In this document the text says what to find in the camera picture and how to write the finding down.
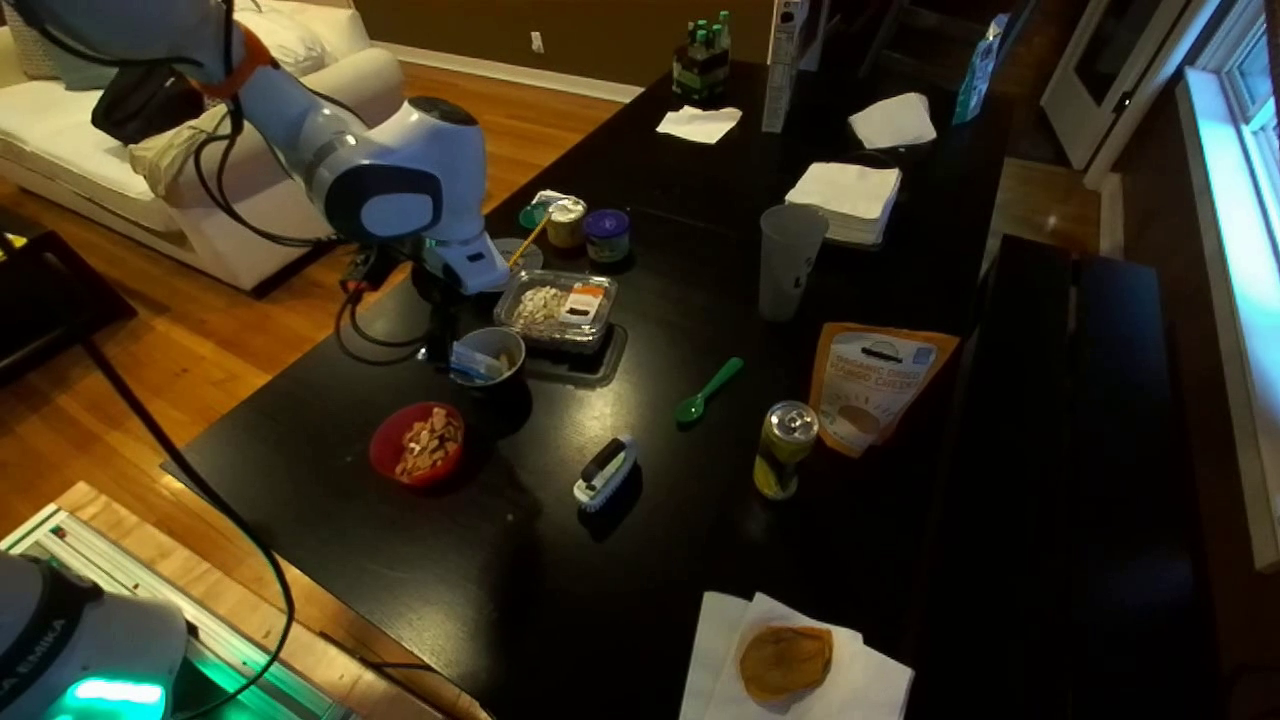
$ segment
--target food package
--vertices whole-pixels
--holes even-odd
[[[824,323],[807,389],[818,438],[838,457],[882,442],[954,343],[943,331]]]

